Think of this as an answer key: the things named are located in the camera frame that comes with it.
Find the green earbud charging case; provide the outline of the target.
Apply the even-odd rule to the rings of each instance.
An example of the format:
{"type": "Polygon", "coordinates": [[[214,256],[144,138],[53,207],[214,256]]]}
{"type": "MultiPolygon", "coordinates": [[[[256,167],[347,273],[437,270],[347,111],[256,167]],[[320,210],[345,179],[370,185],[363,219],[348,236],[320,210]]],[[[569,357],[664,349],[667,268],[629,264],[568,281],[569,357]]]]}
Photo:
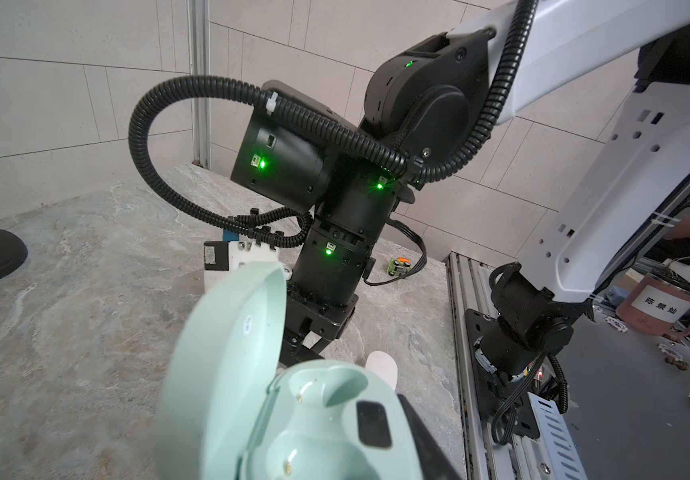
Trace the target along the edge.
{"type": "Polygon", "coordinates": [[[156,413],[162,479],[418,479],[394,390],[355,364],[278,370],[286,313],[279,263],[229,273],[178,338],[156,413]]]}

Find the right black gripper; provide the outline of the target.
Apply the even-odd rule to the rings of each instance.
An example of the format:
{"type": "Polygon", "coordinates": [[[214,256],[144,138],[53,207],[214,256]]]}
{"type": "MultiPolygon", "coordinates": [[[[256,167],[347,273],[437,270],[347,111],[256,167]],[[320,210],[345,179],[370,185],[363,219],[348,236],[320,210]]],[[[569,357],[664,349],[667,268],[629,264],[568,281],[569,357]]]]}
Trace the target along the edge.
{"type": "Polygon", "coordinates": [[[287,286],[285,327],[279,363],[291,367],[321,360],[322,351],[339,339],[352,318],[358,295],[346,305],[326,302],[294,284],[287,286]]]}

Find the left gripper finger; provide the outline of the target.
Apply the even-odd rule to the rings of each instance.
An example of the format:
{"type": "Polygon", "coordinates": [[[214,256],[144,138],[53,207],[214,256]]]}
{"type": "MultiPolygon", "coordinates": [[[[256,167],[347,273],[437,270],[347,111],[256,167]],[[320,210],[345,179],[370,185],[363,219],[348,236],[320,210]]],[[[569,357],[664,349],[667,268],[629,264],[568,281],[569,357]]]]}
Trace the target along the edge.
{"type": "Polygon", "coordinates": [[[461,480],[409,400],[402,394],[398,394],[397,397],[412,433],[422,478],[424,480],[461,480]]]}

